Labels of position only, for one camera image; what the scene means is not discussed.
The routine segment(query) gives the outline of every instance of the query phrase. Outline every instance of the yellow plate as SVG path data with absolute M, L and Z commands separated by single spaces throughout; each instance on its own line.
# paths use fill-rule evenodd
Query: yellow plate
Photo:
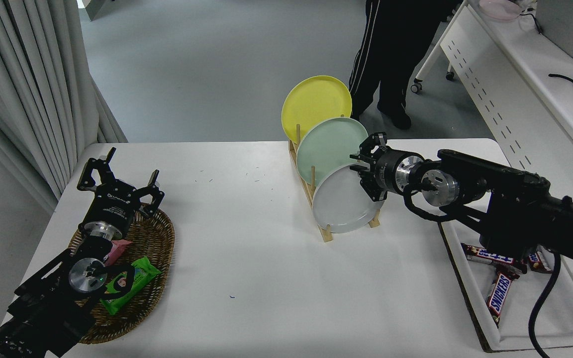
M 316 124 L 330 118 L 350 116 L 351 94 L 339 79 L 331 76 L 315 76 L 295 86 L 282 105 L 282 129 L 294 143 L 299 143 L 297 125 L 300 125 L 300 140 Z

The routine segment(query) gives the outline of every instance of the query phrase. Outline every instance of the woven basket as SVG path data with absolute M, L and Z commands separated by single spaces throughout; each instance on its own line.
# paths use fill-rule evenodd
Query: woven basket
M 175 239 L 169 217 L 160 209 L 151 218 L 137 212 L 124 239 L 132 243 L 127 245 L 114 265 L 133 263 L 147 256 L 161 274 L 156 275 L 113 316 L 100 302 L 96 304 L 91 312 L 96 323 L 79 341 L 82 344 L 109 342 L 136 328 L 152 312 L 165 289 Z M 77 230 L 68 247 L 73 249 L 80 243 L 81 233 Z

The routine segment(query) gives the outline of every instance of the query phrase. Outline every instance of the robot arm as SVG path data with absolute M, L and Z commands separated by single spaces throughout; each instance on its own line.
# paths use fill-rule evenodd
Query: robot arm
M 115 150 L 106 157 L 90 158 L 79 179 L 79 190 L 94 192 L 79 224 L 81 243 L 75 250 L 65 249 L 14 291 L 18 298 L 7 310 L 13 318 L 0 327 L 0 358 L 42 358 L 47 351 L 63 356 L 94 325 L 90 312 L 100 299 L 116 299 L 131 290 L 134 267 L 105 267 L 105 256 L 112 240 L 127 235 L 136 211 L 150 217 L 164 193 L 156 183 L 158 170 L 141 189 L 116 179 L 109 168 Z M 93 170 L 100 177 L 98 186 Z M 141 203 L 145 195 L 152 196 L 151 203 Z M 105 293 L 107 277 L 121 272 L 127 272 L 123 290 Z
M 386 134 L 371 134 L 357 154 L 364 165 L 353 165 L 361 185 L 373 201 L 387 192 L 404 197 L 405 206 L 426 220 L 457 220 L 480 234 L 489 252 L 523 259 L 537 245 L 573 259 L 573 202 L 550 195 L 550 182 L 454 150 L 442 149 L 439 161 L 386 145 Z M 421 193 L 445 215 L 418 208 L 412 196 Z M 490 193 L 487 212 L 466 206 Z

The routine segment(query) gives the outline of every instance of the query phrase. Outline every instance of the striped pants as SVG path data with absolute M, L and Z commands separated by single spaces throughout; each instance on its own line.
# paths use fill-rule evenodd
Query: striped pants
M 373 102 L 395 113 L 405 107 L 405 93 L 416 66 L 426 55 L 439 23 L 452 13 L 456 0 L 366 0 L 366 27 L 348 82 L 353 116 Z

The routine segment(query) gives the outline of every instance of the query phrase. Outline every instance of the gray curtain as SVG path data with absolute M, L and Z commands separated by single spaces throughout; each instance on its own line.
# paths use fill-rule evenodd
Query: gray curtain
M 90 76 L 75 0 L 0 0 L 0 161 L 52 212 L 82 151 L 127 142 Z

